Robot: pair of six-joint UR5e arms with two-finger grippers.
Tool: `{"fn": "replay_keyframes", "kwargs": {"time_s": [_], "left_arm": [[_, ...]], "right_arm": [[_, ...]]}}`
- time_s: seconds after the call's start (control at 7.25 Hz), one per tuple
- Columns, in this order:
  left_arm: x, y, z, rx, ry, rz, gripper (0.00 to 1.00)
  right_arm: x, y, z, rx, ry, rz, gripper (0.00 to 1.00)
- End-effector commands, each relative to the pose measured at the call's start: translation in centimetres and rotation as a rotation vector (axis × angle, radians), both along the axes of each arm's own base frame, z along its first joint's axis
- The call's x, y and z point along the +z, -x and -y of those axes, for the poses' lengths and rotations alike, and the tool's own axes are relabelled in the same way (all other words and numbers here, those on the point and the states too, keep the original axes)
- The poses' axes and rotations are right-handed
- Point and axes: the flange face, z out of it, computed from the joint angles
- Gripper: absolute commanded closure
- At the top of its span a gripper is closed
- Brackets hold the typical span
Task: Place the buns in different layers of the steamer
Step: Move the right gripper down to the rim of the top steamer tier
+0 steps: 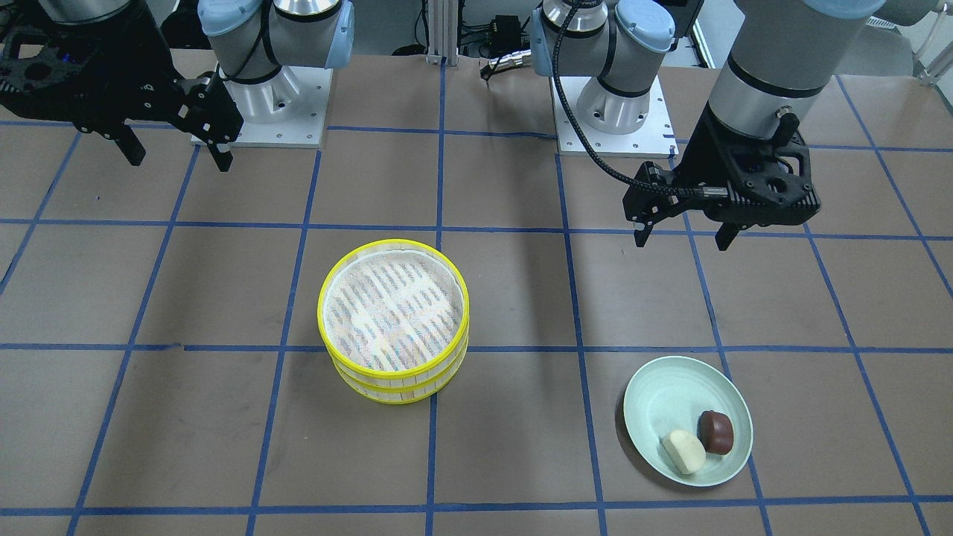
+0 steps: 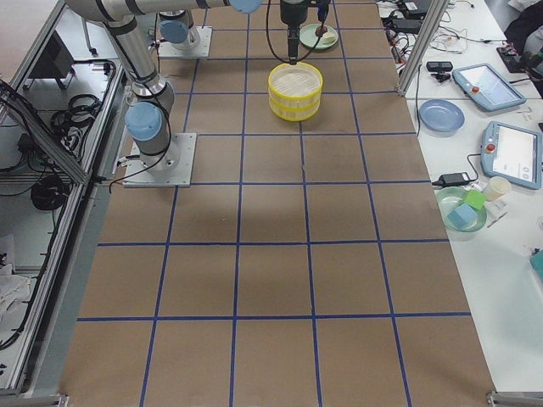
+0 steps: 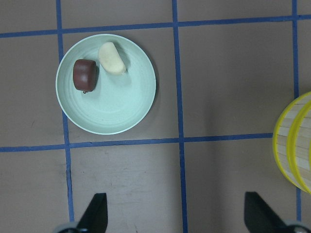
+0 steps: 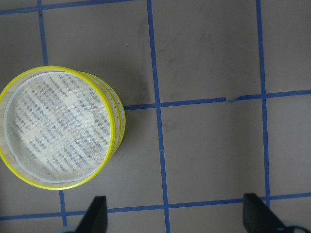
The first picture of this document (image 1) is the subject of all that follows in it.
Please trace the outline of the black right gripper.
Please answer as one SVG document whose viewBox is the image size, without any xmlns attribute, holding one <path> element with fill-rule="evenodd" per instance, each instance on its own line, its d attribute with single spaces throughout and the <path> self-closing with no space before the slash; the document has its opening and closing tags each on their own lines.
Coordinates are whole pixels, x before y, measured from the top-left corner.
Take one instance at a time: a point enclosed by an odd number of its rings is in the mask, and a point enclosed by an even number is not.
<svg viewBox="0 0 953 536">
<path fill-rule="evenodd" d="M 243 125 L 217 74 L 177 70 L 145 1 L 4 1 L 2 106 L 101 135 L 136 167 L 146 150 L 134 121 L 197 137 L 222 173 Z"/>
</svg>

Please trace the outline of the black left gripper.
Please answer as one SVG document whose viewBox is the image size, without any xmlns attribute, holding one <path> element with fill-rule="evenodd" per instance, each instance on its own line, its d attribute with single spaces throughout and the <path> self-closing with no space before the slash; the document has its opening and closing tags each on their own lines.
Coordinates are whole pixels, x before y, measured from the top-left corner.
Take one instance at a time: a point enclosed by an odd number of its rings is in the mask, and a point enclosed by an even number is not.
<svg viewBox="0 0 953 536">
<path fill-rule="evenodd" d="M 799 115 L 781 112 L 776 119 L 776 128 L 762 140 L 733 131 L 714 112 L 702 112 L 673 170 L 643 163 L 638 180 L 676 193 L 634 186 L 626 192 L 622 206 L 627 220 L 634 221 L 636 247 L 646 246 L 661 220 L 688 210 L 721 223 L 715 234 L 719 251 L 727 251 L 743 228 L 800 226 L 819 213 Z"/>
</svg>

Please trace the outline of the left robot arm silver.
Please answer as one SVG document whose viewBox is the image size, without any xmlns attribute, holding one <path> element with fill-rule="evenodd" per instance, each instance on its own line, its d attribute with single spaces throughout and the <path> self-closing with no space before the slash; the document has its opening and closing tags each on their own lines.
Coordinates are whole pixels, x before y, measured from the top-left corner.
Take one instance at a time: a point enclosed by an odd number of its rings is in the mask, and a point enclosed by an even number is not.
<svg viewBox="0 0 953 536">
<path fill-rule="evenodd" d="M 728 58 L 680 164 L 613 169 L 582 124 L 623 135 L 640 128 L 676 21 L 654 1 L 544 1 L 531 16 L 535 71 L 552 79 L 559 104 L 593 163 L 628 190 L 622 204 L 634 241 L 688 210 L 719 223 L 726 250 L 753 226 L 800 226 L 821 207 L 800 122 L 881 1 L 739 1 Z"/>
</svg>

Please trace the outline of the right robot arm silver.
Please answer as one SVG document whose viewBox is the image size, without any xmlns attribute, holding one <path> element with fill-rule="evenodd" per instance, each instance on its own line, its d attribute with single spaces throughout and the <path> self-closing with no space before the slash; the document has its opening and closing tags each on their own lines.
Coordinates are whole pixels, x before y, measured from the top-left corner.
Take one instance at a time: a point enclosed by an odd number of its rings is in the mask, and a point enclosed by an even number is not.
<svg viewBox="0 0 953 536">
<path fill-rule="evenodd" d="M 246 123 L 286 118 L 301 89 L 295 68 L 338 70 L 354 43 L 351 1 L 180 1 L 217 65 L 177 70 L 145 1 L 4 1 L 2 106 L 18 118 L 69 123 L 115 143 L 139 166 L 130 122 L 170 124 L 210 150 L 221 172 Z"/>
</svg>

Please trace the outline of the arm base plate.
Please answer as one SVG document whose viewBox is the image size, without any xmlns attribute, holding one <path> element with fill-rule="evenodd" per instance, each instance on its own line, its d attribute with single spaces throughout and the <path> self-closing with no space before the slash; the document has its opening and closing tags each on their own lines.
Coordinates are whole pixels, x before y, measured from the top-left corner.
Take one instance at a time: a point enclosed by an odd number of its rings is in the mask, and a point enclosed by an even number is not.
<svg viewBox="0 0 953 536">
<path fill-rule="evenodd" d="M 225 82 L 243 118 L 233 147 L 319 149 L 334 70 L 284 66 L 255 85 Z"/>
<path fill-rule="evenodd" d="M 569 109 L 603 157 L 674 157 L 680 153 L 660 78 L 636 98 L 611 94 L 593 76 L 559 79 Z"/>
</svg>

